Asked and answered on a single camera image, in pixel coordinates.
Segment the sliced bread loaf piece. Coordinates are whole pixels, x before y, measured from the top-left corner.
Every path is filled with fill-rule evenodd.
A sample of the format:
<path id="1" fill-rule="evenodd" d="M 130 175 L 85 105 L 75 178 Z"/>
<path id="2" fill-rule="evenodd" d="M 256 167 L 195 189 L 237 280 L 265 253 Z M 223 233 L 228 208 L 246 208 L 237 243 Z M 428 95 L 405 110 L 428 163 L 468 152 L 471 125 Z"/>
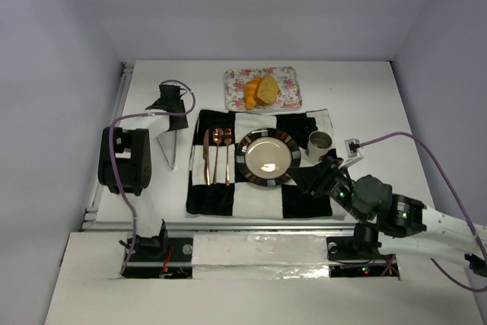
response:
<path id="1" fill-rule="evenodd" d="M 278 82 L 271 76 L 265 76 L 256 88 L 254 99 L 258 104 L 270 105 L 277 101 L 280 93 Z"/>

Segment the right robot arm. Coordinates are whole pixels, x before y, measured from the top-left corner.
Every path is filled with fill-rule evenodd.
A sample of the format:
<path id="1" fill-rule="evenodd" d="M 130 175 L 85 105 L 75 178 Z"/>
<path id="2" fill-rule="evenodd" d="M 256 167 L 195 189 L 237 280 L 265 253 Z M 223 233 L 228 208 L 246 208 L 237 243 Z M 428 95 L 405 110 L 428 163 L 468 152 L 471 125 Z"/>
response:
<path id="1" fill-rule="evenodd" d="M 353 180 L 339 159 L 293 167 L 287 174 L 304 193 L 335 201 L 356 221 L 352 235 L 327 241 L 332 261 L 351 264 L 408 253 L 486 275 L 486 232 L 479 226 L 470 227 L 417 199 L 395 194 L 391 185 L 371 175 Z"/>

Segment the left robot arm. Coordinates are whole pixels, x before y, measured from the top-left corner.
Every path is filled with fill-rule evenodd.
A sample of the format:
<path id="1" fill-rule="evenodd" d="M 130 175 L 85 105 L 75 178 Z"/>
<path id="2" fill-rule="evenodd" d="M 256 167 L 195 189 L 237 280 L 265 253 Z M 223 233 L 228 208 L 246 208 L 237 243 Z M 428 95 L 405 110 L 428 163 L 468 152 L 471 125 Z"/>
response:
<path id="1" fill-rule="evenodd" d="M 149 192 L 151 142 L 166 132 L 185 129 L 196 97 L 178 80 L 162 81 L 159 93 L 142 112 L 117 117 L 102 131 L 98 181 L 125 204 L 132 217 L 132 233 L 121 242 L 126 249 L 124 266 L 136 254 L 160 256 L 167 252 L 165 223 Z"/>

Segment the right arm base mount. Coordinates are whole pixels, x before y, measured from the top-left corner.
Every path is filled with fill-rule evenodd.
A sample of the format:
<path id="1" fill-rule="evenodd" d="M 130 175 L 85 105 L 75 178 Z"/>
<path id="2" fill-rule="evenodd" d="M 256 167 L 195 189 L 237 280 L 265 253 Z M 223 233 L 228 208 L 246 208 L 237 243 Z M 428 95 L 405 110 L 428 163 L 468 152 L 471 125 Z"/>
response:
<path id="1" fill-rule="evenodd" d="M 351 236 L 326 239 L 326 258 L 331 278 L 399 278 L 395 254 L 381 254 L 378 232 L 369 224 L 357 224 Z"/>

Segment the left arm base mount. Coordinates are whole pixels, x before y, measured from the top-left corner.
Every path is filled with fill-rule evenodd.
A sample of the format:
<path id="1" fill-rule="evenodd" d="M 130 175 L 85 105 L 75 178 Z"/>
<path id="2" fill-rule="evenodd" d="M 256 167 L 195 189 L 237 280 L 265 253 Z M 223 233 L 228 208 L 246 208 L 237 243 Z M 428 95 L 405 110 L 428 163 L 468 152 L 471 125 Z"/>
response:
<path id="1" fill-rule="evenodd" d="M 127 279 L 191 279 L 193 237 L 171 237 L 165 225 L 154 237 L 136 236 L 128 263 L 121 269 Z"/>

